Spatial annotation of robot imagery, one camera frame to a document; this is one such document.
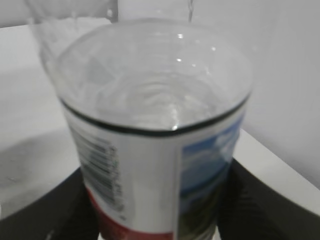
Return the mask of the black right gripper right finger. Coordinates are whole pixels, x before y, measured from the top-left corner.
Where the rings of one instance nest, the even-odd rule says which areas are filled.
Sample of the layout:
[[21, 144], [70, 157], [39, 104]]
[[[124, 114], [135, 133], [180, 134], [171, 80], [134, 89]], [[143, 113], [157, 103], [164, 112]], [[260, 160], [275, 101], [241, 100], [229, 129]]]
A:
[[282, 196], [233, 159], [217, 228], [222, 240], [318, 240], [320, 217]]

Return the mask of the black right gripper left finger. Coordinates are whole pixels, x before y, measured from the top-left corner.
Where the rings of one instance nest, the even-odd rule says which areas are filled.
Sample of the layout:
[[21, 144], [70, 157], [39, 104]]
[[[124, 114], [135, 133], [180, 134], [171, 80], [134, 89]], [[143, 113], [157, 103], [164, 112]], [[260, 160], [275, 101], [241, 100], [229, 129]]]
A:
[[95, 211], [77, 169], [32, 204], [0, 221], [2, 240], [96, 240]]

